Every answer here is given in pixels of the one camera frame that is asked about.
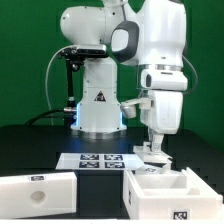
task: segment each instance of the green backdrop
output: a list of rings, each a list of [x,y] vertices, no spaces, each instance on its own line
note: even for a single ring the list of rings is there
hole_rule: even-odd
[[[199,74],[199,85],[184,99],[181,127],[190,129],[224,150],[223,0],[183,0],[188,22],[188,59]],[[143,0],[129,0],[138,11]],[[69,43],[60,31],[62,12],[71,6],[102,6],[100,0],[0,1],[0,126],[23,124],[48,110],[44,82],[49,60]],[[135,68],[118,67],[118,99],[135,98]],[[188,68],[185,73],[192,82]],[[49,79],[53,108],[66,105],[66,70],[55,60]],[[82,72],[74,74],[76,99],[82,96]],[[141,126],[139,119],[126,121]]]

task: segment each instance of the qr code marker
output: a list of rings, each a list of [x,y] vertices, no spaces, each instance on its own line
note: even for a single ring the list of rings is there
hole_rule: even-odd
[[[104,155],[104,160],[123,161],[122,155]]]
[[[85,162],[85,161],[82,161],[79,163],[79,168],[99,168],[100,167],[100,164],[99,162]]]
[[[123,169],[125,165],[123,162],[106,162],[105,167],[110,169]]]

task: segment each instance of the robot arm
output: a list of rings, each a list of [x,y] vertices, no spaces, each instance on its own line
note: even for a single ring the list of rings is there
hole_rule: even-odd
[[[137,86],[147,91],[148,101],[143,99],[148,106],[140,107],[141,122],[149,128],[145,153],[160,152],[163,135],[175,134],[179,128],[181,92],[187,89],[187,79],[181,71],[185,42],[186,13],[177,0],[145,0],[142,9],[119,24],[112,34],[115,58],[138,67]],[[143,99],[131,102],[142,103]],[[122,103],[126,113],[133,111],[128,102]]]

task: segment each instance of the white block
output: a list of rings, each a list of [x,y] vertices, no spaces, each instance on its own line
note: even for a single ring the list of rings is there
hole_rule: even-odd
[[[76,212],[73,172],[0,178],[0,219]]]
[[[179,174],[124,171],[123,199],[131,219],[221,219],[223,197],[189,168]]]

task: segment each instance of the foam block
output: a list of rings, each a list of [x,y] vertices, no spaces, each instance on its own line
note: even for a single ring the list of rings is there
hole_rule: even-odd
[[[73,172],[0,178],[0,219],[76,212]]]

